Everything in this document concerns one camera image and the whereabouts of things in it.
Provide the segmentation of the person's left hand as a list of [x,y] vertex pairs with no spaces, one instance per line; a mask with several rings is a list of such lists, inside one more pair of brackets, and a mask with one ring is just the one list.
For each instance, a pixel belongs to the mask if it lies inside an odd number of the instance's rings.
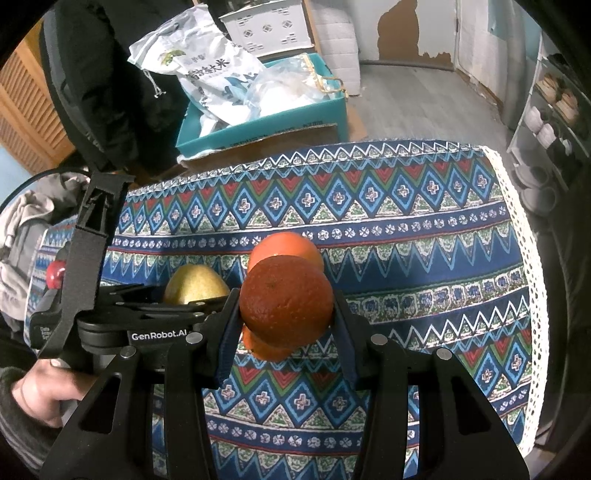
[[11,385],[13,399],[32,419],[50,428],[61,428],[61,403],[82,401],[96,377],[39,359],[25,375]]

